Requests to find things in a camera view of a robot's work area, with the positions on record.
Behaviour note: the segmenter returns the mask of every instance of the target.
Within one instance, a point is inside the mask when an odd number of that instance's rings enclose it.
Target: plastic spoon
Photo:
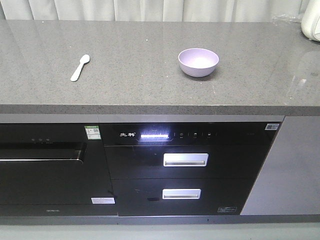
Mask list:
[[[85,54],[81,57],[79,66],[76,68],[72,77],[70,78],[72,82],[75,82],[78,80],[84,64],[87,64],[89,61],[90,61],[90,56],[88,54]]]

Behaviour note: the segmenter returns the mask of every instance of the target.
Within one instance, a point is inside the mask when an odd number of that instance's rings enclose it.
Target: appliance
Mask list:
[[[96,125],[0,124],[0,215],[116,216]]]
[[[279,121],[0,124],[0,215],[239,215]]]
[[[100,124],[118,215],[239,215],[279,124]]]
[[[320,0],[310,0],[301,21],[303,34],[320,42]]]

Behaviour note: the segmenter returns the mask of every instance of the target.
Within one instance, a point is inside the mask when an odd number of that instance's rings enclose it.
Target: kettle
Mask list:
[[[320,0],[310,0],[301,21],[303,34],[320,42]]]

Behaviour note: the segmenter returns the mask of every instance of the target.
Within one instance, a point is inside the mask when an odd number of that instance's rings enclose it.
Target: glowing display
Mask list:
[[[169,138],[169,134],[141,134],[141,138],[148,138],[148,139],[154,139],[154,138]]]

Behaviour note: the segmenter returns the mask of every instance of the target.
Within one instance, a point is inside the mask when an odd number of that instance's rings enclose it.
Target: purple bowl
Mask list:
[[[182,71],[191,77],[205,77],[211,74],[219,62],[213,51],[204,48],[189,48],[178,56]]]

